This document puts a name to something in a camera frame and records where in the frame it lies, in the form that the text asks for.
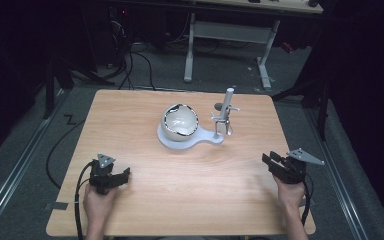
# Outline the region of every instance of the metal leg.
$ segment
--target metal leg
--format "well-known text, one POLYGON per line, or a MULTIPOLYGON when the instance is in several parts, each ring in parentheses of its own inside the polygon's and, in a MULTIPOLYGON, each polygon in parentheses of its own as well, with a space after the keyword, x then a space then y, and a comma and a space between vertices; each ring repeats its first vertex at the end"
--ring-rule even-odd
POLYGON ((276 37, 277 29, 279 28, 280 20, 276 20, 270 31, 269 39, 263 52, 262 57, 257 58, 258 69, 260 70, 261 81, 265 90, 271 90, 270 78, 267 74, 266 61, 270 53, 270 49, 273 45, 274 38, 276 37))
POLYGON ((51 112, 54 110, 55 96, 54 96, 54 74, 52 71, 52 60, 46 66, 46 112, 44 119, 47 119, 51 112))
POLYGON ((192 82, 192 70, 193 70, 193 38, 195 34, 195 13, 191 13, 191 22, 189 27, 189 48, 188 55, 186 56, 185 65, 185 82, 192 82))

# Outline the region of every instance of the human hand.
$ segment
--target human hand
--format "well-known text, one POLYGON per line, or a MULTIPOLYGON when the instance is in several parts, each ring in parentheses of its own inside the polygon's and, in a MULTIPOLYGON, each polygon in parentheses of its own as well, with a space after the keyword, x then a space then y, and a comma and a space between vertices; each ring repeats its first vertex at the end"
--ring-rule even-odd
POLYGON ((273 178, 277 184, 279 202, 285 211, 288 239, 307 240, 308 236, 299 216, 299 205, 305 193, 304 184, 286 184, 274 175, 273 178))
POLYGON ((89 220, 87 239, 102 239, 107 219, 111 213, 118 188, 109 189, 107 195, 97 193, 96 188, 86 185, 83 206, 89 220))
POLYGON ((298 209, 305 193, 304 184, 286 184, 274 175, 273 178, 277 184, 278 198, 282 207, 285 210, 298 209))

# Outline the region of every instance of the wooden table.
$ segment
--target wooden table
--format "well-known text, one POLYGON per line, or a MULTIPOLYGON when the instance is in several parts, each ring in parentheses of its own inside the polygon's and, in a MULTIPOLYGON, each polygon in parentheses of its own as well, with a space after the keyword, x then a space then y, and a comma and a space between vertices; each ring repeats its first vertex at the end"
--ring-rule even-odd
MULTIPOLYGON (((98 91, 77 143, 47 233, 76 236, 74 193, 84 166, 97 153, 114 157, 113 173, 131 168, 120 187, 105 230, 112 236, 269 235, 283 234, 277 187, 262 153, 289 149, 269 96, 234 94, 234 129, 219 146, 201 143, 173 151, 157 138, 164 110, 175 103, 191 106, 202 127, 214 129, 211 112, 224 94, 98 91)), ((83 199, 84 187, 80 191, 83 199)), ((80 205, 83 229, 87 218, 80 205)), ((311 214, 306 230, 314 233, 311 214)))

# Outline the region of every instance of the black cable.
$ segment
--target black cable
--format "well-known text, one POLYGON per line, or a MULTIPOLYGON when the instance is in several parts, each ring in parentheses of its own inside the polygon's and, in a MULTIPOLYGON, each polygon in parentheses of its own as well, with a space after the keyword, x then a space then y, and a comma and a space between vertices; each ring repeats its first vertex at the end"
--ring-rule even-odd
POLYGON ((137 52, 133 52, 133 54, 136 54, 136 55, 139 55, 141 56, 143 59, 146 60, 146 62, 148 63, 148 66, 149 66, 149 84, 151 84, 151 87, 154 91, 157 91, 154 87, 154 84, 152 83, 152 66, 151 66, 151 62, 148 60, 148 58, 146 58, 145 56, 143 56, 142 54, 140 53, 137 53, 137 52))
POLYGON ((84 180, 81 184, 80 184, 80 187, 83 186, 83 184, 85 184, 87 181, 89 181, 89 178, 84 180))
POLYGON ((71 62, 71 61, 64 59, 64 58, 59 58, 59 60, 60 60, 61 64, 63 64, 63 66, 66 67, 67 69, 75 69, 78 72, 80 72, 81 74, 88 77, 90 80, 93 80, 93 81, 100 83, 100 84, 103 84, 103 85, 114 85, 113 82, 108 82, 107 80, 102 79, 101 77, 99 77, 95 73, 90 72, 89 70, 83 68, 82 66, 78 65, 77 63, 71 62))
POLYGON ((170 43, 176 43, 176 42, 179 42, 179 41, 183 41, 183 40, 189 39, 189 37, 183 37, 183 36, 184 36, 186 30, 188 29, 188 26, 190 25, 190 24, 189 24, 189 18, 190 18, 190 16, 191 16, 190 13, 188 13, 188 15, 186 15, 185 25, 183 26, 183 30, 182 30, 182 32, 179 34, 179 36, 178 36, 176 39, 174 39, 174 40, 172 40, 172 41, 170 41, 170 42, 166 42, 166 45, 168 45, 168 44, 170 44, 170 43))
POLYGON ((51 180, 51 182, 55 185, 55 187, 57 187, 58 189, 61 189, 61 186, 54 180, 54 178, 51 176, 51 173, 49 171, 49 161, 51 159, 51 156, 52 156, 52 153, 55 151, 55 149, 57 148, 57 146, 61 143, 62 140, 64 140, 64 138, 69 134, 71 133, 74 129, 76 129, 78 126, 82 125, 84 122, 86 121, 83 120, 79 123, 76 124, 76 126, 74 126, 73 128, 71 128, 68 132, 66 132, 55 144, 54 146, 52 147, 51 151, 49 152, 48 154, 48 158, 46 159, 46 174, 48 175, 48 178, 49 180, 51 180))
POLYGON ((185 42, 187 40, 188 39, 186 38, 186 39, 183 39, 182 41, 173 42, 173 43, 166 43, 166 47, 174 49, 174 50, 183 50, 183 49, 188 48, 188 43, 185 42))
POLYGON ((138 52, 145 52, 146 50, 148 50, 148 48, 149 48, 149 43, 147 43, 147 42, 133 43, 133 44, 132 44, 132 47, 133 47, 133 45, 141 45, 141 44, 145 44, 145 47, 144 47, 143 49, 135 50, 135 51, 131 51, 131 52, 133 52, 133 53, 138 53, 138 52))
MULTIPOLYGON (((100 78, 102 78, 104 80, 108 80, 108 79, 111 79, 111 78, 116 77, 117 75, 121 74, 122 72, 124 72, 124 70, 126 70, 126 64, 123 61, 122 63, 120 63, 120 66, 117 68, 117 70, 115 70, 114 72, 112 72, 106 76, 102 76, 100 78)), ((70 72, 70 74, 73 78, 76 78, 76 79, 81 80, 81 81, 92 81, 92 79, 79 76, 74 72, 70 72)))
POLYGON ((129 69, 129 72, 126 74, 126 77, 124 77, 123 81, 121 82, 120 86, 118 87, 118 90, 120 90, 124 83, 126 82, 126 80, 129 78, 130 74, 132 73, 132 69, 133 69, 133 57, 132 57, 132 53, 129 52, 129 56, 130 56, 130 69, 129 69))
POLYGON ((200 50, 198 50, 197 49, 197 47, 198 46, 194 46, 194 51, 195 52, 197 52, 197 53, 202 53, 202 54, 210 54, 210 53, 213 53, 214 51, 216 51, 218 48, 219 48, 219 46, 220 46, 220 41, 219 40, 213 40, 213 39, 211 39, 211 40, 208 40, 208 41, 203 41, 204 43, 207 43, 207 42, 215 42, 215 46, 214 46, 214 48, 213 49, 211 49, 211 50, 209 50, 209 51, 200 51, 200 50))
POLYGON ((314 182, 313 182, 313 179, 311 178, 311 176, 307 173, 306 176, 310 179, 311 181, 311 191, 310 191, 310 198, 313 197, 313 192, 314 192, 314 182))
POLYGON ((230 44, 226 44, 226 43, 224 43, 224 42, 226 42, 226 41, 222 41, 222 42, 220 42, 220 46, 222 46, 222 47, 228 47, 228 48, 235 48, 235 49, 241 49, 241 48, 246 48, 246 47, 251 47, 252 45, 255 45, 255 44, 253 44, 253 43, 251 43, 251 42, 242 42, 242 44, 243 45, 241 45, 241 46, 235 46, 234 44, 232 44, 232 43, 230 43, 230 44))
POLYGON ((130 77, 127 78, 127 82, 129 82, 129 90, 135 90, 135 86, 133 86, 133 83, 130 80, 130 77))
POLYGON ((301 216, 301 222, 302 222, 302 225, 304 226, 305 220, 307 220, 308 212, 310 211, 311 196, 310 196, 310 193, 308 192, 307 183, 305 181, 303 181, 303 184, 304 184, 304 188, 305 188, 305 194, 304 194, 305 195, 305 208, 304 208, 304 212, 302 213, 302 216, 301 216))
POLYGON ((79 190, 82 184, 80 183, 83 178, 83 174, 85 173, 88 167, 91 167, 93 162, 89 162, 82 170, 79 176, 79 180, 77 181, 76 194, 74 195, 74 216, 76 218, 76 227, 77 227, 77 237, 79 240, 83 240, 83 232, 82 232, 82 223, 80 221, 80 208, 79 208, 79 190))

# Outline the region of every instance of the white base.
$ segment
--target white base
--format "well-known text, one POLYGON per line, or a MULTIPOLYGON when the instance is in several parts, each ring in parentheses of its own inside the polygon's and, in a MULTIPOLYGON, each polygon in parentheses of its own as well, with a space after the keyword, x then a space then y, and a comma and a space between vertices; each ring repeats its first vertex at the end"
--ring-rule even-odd
POLYGON ((270 91, 271 89, 271 83, 270 83, 270 78, 269 75, 267 74, 267 69, 266 66, 263 64, 260 64, 261 58, 257 58, 257 63, 258 63, 258 70, 260 71, 260 76, 261 76, 261 82, 263 83, 263 88, 266 91, 270 91))
POLYGON ((161 128, 161 124, 158 124, 157 135, 160 142, 164 146, 172 150, 187 150, 201 142, 208 142, 214 145, 220 145, 224 140, 224 136, 218 136, 215 134, 215 132, 208 131, 202 128, 201 125, 198 125, 198 129, 195 131, 191 138, 182 142, 176 142, 169 139, 164 134, 163 129, 161 128))

